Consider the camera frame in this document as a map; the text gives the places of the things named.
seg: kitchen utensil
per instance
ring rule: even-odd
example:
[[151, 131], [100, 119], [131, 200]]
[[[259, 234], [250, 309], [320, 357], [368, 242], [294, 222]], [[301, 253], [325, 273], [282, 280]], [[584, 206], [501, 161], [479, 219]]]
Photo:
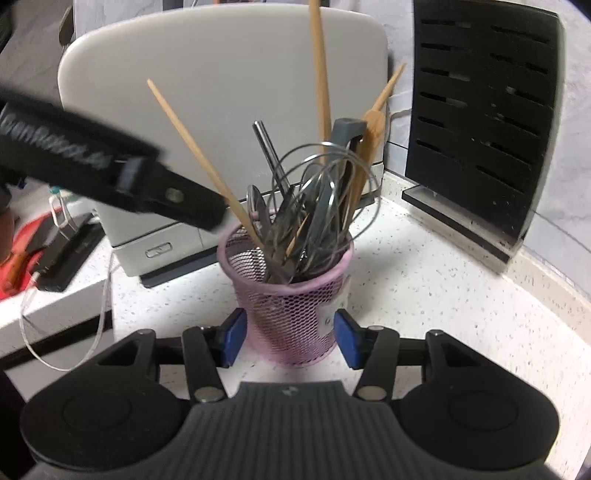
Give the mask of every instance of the kitchen utensil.
[[254, 185], [249, 185], [246, 189], [246, 208], [254, 221], [259, 238], [264, 243], [271, 229], [271, 218], [262, 193]]
[[297, 218], [301, 204], [293, 202], [294, 186], [287, 191], [265, 239], [265, 261], [269, 269], [267, 280], [288, 284], [296, 273], [296, 262], [287, 258], [287, 249], [298, 228]]
[[324, 49], [324, 32], [320, 15], [320, 0], [310, 0], [310, 33], [312, 36], [312, 52], [314, 54], [314, 72], [316, 74], [316, 102], [320, 140], [330, 137], [332, 123], [330, 121], [329, 80], [326, 69], [326, 51]]
[[162, 93], [160, 93], [154, 82], [151, 79], [148, 79], [147, 82], [148, 87], [150, 87], [150, 90], [152, 90], [152, 94], [154, 94], [154, 96], [156, 97], [156, 100], [160, 104], [162, 110], [164, 111], [164, 113], [166, 113], [168, 119], [175, 127], [178, 134], [183, 139], [183, 141], [185, 142], [193, 156], [197, 159], [197, 162], [199, 162], [201, 168], [205, 171], [209, 180], [211, 180], [211, 182], [215, 185], [215, 188], [217, 188], [218, 192], [226, 198], [226, 200], [229, 203], [230, 209], [232, 210], [234, 215], [236, 215], [241, 224], [244, 225], [244, 228], [248, 232], [248, 235], [252, 237], [252, 241], [254, 242], [254, 244], [258, 248], [263, 248], [263, 244], [261, 240], [258, 238], [258, 235], [250, 220], [250, 217], [244, 210], [242, 204], [232, 193], [226, 182], [223, 181], [222, 176], [217, 172], [213, 164], [203, 154], [203, 152], [197, 145], [197, 142], [193, 139], [189, 131], [185, 128], [185, 126], [180, 121], [176, 113], [174, 113], [174, 110], [168, 104]]
[[259, 145], [265, 154], [269, 168], [275, 176], [275, 181], [277, 182], [279, 191], [281, 192], [281, 195], [283, 195], [283, 198], [285, 198], [287, 191], [290, 189], [290, 182], [285, 176], [285, 170], [283, 169], [283, 166], [279, 163], [279, 157], [277, 156], [275, 147], [273, 147], [273, 143], [271, 142], [269, 134], [267, 133], [265, 124], [262, 122], [262, 120], [257, 120], [252, 124], [252, 129], [255, 131], [256, 139], [258, 140]]
[[[363, 125], [356, 132], [352, 131], [351, 136], [358, 136], [359, 132], [363, 132]], [[350, 143], [350, 140], [344, 139], [342, 142]], [[286, 265], [288, 261], [295, 261], [294, 272], [292, 264], [290, 263], [288, 266], [290, 275], [293, 273], [291, 283], [309, 280], [325, 273], [339, 261], [343, 252], [346, 251], [353, 241], [348, 231], [343, 231], [339, 228], [339, 215], [336, 206], [341, 202], [341, 199], [339, 198], [339, 189], [337, 188], [337, 173], [346, 171], [346, 164], [352, 163], [355, 168], [361, 168], [368, 172], [372, 187], [377, 188], [376, 185], [378, 183], [369, 167], [354, 152], [331, 142], [300, 145], [286, 153], [280, 159], [280, 162], [283, 163], [286, 158], [292, 155], [318, 147], [321, 147], [320, 153], [306, 157], [300, 164], [287, 171], [287, 175], [292, 175], [296, 170], [300, 169], [303, 170], [303, 176], [306, 177], [309, 175], [308, 170], [313, 170], [315, 173], [307, 182], [304, 182], [304, 179], [302, 179], [299, 191], [293, 194], [294, 200], [290, 203], [291, 207], [286, 206], [285, 202], [282, 203], [282, 208], [280, 208], [277, 218], [281, 221], [282, 218], [285, 218], [284, 212], [291, 212], [291, 217], [287, 217], [289, 228], [283, 229], [281, 233], [277, 233], [272, 227], [268, 238], [268, 243], [274, 238], [281, 238], [281, 241], [284, 241], [284, 232], [288, 233], [288, 243], [285, 253], [282, 250], [275, 257], [275, 261], [282, 266]], [[316, 204], [320, 204], [321, 202], [319, 201], [319, 197], [310, 197], [311, 186], [321, 184], [322, 182], [325, 183], [326, 189], [329, 192], [329, 198], [326, 202], [327, 208], [324, 208], [324, 206], [316, 208]], [[275, 178], [273, 178], [271, 183], [271, 192], [271, 198], [268, 200], [269, 204], [271, 204], [272, 196], [276, 192]], [[316, 195], [320, 195], [319, 189], [316, 190]], [[376, 199], [376, 206], [376, 213], [373, 218], [361, 229], [359, 234], [365, 232], [375, 220], [375, 215], [379, 209], [379, 198]]]
[[[361, 138], [365, 132], [367, 123], [356, 118], [338, 118], [335, 120], [333, 131], [330, 134], [330, 142], [334, 145], [339, 145], [346, 148], [350, 143], [355, 143]], [[333, 153], [329, 156], [329, 159], [336, 160], [339, 157], [338, 153]], [[335, 162], [335, 167], [343, 166]], [[349, 163], [345, 163], [343, 172], [350, 172], [348, 170]], [[336, 229], [340, 229], [338, 211], [339, 211], [339, 194], [346, 194], [346, 187], [349, 179], [343, 179], [341, 188], [339, 168], [325, 169], [324, 173], [317, 175], [320, 182], [320, 194], [317, 200], [314, 202], [312, 199], [309, 205], [314, 204], [314, 213], [310, 221], [309, 238], [306, 242], [307, 246], [318, 245], [323, 234], [330, 228], [335, 227], [332, 225], [333, 221], [336, 221]], [[316, 191], [314, 184], [308, 187], [312, 192]]]
[[49, 215], [41, 222], [28, 244], [22, 246], [15, 245], [13, 247], [12, 256], [7, 262], [8, 272], [2, 285], [4, 291], [10, 292], [17, 287], [29, 258], [35, 252], [49, 245], [58, 232], [58, 227], [56, 227], [53, 223], [53, 218]]
[[[405, 66], [406, 62], [402, 62], [398, 66], [382, 92], [378, 95], [378, 98], [376, 98], [371, 110], [365, 112], [365, 115], [363, 116], [363, 120], [367, 122], [367, 129], [365, 130], [363, 140], [359, 146], [358, 154], [360, 158], [368, 165], [371, 165], [371, 162], [375, 156], [375, 152], [384, 137], [386, 116], [382, 112], [382, 108], [384, 108], [386, 100], [388, 100], [390, 97], [396, 82], [404, 71]], [[365, 176], [365, 172], [363, 172], [363, 170], [357, 169], [353, 178], [353, 183], [349, 190], [348, 198], [346, 199], [345, 208], [343, 209], [344, 211], [342, 212], [344, 215], [343, 223], [345, 228], [348, 228], [351, 224], [353, 214], [355, 213], [355, 209], [359, 204], [359, 199], [361, 198], [366, 180], [367, 177]]]

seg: gray wall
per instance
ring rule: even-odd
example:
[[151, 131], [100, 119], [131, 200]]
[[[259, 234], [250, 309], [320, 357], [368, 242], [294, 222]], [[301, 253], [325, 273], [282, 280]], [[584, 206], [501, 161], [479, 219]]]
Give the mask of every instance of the gray wall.
[[[61, 46], [57, 34], [71, 4], [72, 0], [19, 0], [14, 5], [14, 35], [0, 53], [0, 83], [60, 103], [57, 66]], [[13, 199], [23, 198], [41, 186], [29, 179], [24, 190], [11, 189]]]
[[[525, 247], [591, 296], [591, 24], [566, 0], [519, 3], [558, 13], [565, 30], [563, 106], [550, 171]], [[395, 62], [413, 59], [413, 2], [332, 0], [334, 7], [371, 15], [386, 29]], [[412, 68], [396, 87], [392, 111], [408, 102]], [[404, 174], [410, 113], [392, 120], [387, 168]]]

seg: white cable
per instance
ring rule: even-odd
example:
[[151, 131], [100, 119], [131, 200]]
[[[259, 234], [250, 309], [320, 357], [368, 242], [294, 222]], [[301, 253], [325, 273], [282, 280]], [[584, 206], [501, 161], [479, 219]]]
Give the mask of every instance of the white cable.
[[[49, 363], [47, 363], [45, 360], [43, 360], [43, 358], [41, 358], [37, 354], [37, 352], [35, 350], [33, 350], [33, 347], [31, 346], [31, 344], [29, 343], [29, 340], [27, 339], [27, 334], [25, 332], [25, 320], [29, 324], [31, 324], [31, 321], [29, 319], [27, 319], [27, 317], [25, 316], [25, 310], [29, 307], [30, 303], [33, 300], [33, 297], [35, 296], [34, 294], [37, 291], [37, 289], [34, 288], [34, 285], [37, 282], [37, 279], [39, 278], [39, 273], [34, 273], [31, 276], [31, 279], [29, 280], [29, 283], [27, 284], [27, 288], [25, 289], [24, 295], [22, 296], [21, 314], [18, 318], [18, 326], [21, 329], [22, 341], [25, 342], [25, 346], [27, 347], [27, 349], [31, 352], [31, 354], [37, 360], [39, 360], [46, 367], [49, 367], [53, 370], [58, 370], [60, 372], [69, 372], [71, 370], [74, 370], [76, 367], [83, 364], [84, 362], [86, 362], [93, 355], [93, 353], [95, 353], [96, 347], [98, 347], [98, 345], [99, 345], [100, 338], [102, 337], [103, 330], [105, 328], [105, 314], [106, 314], [106, 307], [107, 307], [107, 299], [109, 297], [108, 293], [109, 293], [109, 289], [111, 287], [111, 274], [112, 274], [111, 265], [113, 264], [113, 257], [114, 257], [114, 253], [113, 253], [113, 250], [111, 250], [111, 254], [109, 256], [109, 266], [107, 267], [107, 278], [105, 280], [105, 284], [103, 285], [103, 294], [102, 294], [102, 297], [100, 300], [99, 326], [96, 329], [95, 341], [92, 342], [92, 345], [90, 346], [90, 348], [86, 352], [86, 355], [84, 356], [84, 358], [82, 360], [80, 360], [76, 365], [74, 365], [73, 367], [70, 367], [70, 368], [60, 368], [60, 367], [56, 367], [55, 365], [50, 365]], [[31, 295], [31, 298], [28, 299], [27, 294], [30, 290], [33, 291], [33, 295]]]

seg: utensil holder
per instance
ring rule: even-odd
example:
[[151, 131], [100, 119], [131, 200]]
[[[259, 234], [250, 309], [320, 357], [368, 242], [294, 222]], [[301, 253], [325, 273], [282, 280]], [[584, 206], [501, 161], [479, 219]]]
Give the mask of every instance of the utensil holder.
[[220, 266], [246, 310], [247, 340], [264, 358], [283, 365], [311, 365], [335, 347], [332, 321], [335, 311], [346, 307], [352, 257], [353, 243], [323, 275], [276, 285], [264, 283], [263, 253], [242, 226], [222, 235], [217, 248]]

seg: wooden skewer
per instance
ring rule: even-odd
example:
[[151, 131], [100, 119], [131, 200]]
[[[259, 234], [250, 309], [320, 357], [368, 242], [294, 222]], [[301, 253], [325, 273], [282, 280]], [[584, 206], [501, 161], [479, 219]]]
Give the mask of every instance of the wooden skewer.
[[203, 154], [203, 152], [197, 145], [197, 142], [193, 139], [189, 131], [185, 128], [183, 123], [178, 118], [177, 114], [174, 113], [172, 107], [168, 104], [164, 96], [160, 93], [160, 91], [151, 79], [148, 79], [148, 87], [150, 87], [150, 90], [152, 90], [152, 93], [154, 94], [154, 97], [156, 97], [156, 100], [158, 100], [158, 103], [160, 104], [162, 110], [164, 111], [164, 113], [166, 113], [168, 119], [175, 127], [180, 137], [183, 139], [191, 153], [197, 159], [197, 161], [201, 165], [201, 168], [205, 170], [205, 173], [209, 177], [209, 180], [212, 181], [215, 188], [217, 188], [218, 192], [224, 197], [226, 197], [226, 201], [228, 202], [230, 209], [232, 210], [234, 215], [236, 215], [240, 223], [244, 226], [244, 228], [246, 229], [246, 233], [248, 233], [248, 235], [251, 237], [252, 242], [258, 248], [263, 250], [263, 244], [256, 233], [251, 218], [248, 216], [248, 213], [246, 212], [242, 204], [232, 193], [230, 187], [228, 187], [226, 182], [223, 181], [221, 175], [218, 173], [213, 164]]
[[308, 221], [308, 217], [310, 216], [310, 214], [306, 214], [306, 216], [304, 217], [304, 219], [301, 221], [300, 226], [297, 229], [297, 232], [294, 235], [294, 238], [291, 239], [291, 242], [289, 245], [287, 245], [287, 248], [285, 249], [285, 257], [289, 257], [291, 255], [291, 252], [293, 251], [295, 245], [296, 245], [296, 240], [298, 239], [298, 237], [301, 234], [301, 230], [304, 228], [305, 223]]
[[325, 141], [330, 138], [332, 122], [330, 120], [329, 81], [328, 73], [326, 71], [326, 51], [324, 50], [320, 0], [310, 0], [309, 10], [312, 51], [314, 54], [314, 71], [316, 72], [318, 128], [320, 132], [320, 141]]

